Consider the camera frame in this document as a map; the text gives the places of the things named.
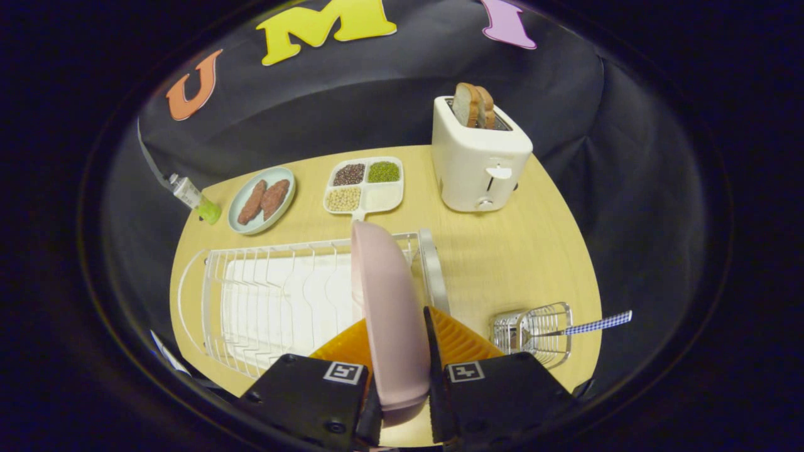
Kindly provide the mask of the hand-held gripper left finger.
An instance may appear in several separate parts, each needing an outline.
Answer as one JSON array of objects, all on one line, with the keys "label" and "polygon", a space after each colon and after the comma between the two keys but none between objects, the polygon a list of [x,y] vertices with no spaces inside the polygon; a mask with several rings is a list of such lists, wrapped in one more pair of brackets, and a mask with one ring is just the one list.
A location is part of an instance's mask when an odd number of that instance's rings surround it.
[{"label": "hand-held gripper left finger", "polygon": [[239,398],[239,409],[313,446],[366,451],[383,421],[365,320],[310,357],[282,355]]}]

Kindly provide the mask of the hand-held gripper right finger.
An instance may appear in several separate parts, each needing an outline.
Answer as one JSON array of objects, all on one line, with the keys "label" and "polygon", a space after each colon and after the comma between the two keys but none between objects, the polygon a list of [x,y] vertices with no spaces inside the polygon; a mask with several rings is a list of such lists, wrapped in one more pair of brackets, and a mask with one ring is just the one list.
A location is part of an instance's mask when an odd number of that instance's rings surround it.
[{"label": "hand-held gripper right finger", "polygon": [[424,318],[430,341],[430,421],[444,450],[506,450],[547,432],[575,409],[575,398],[529,353],[446,360],[433,307]]}]

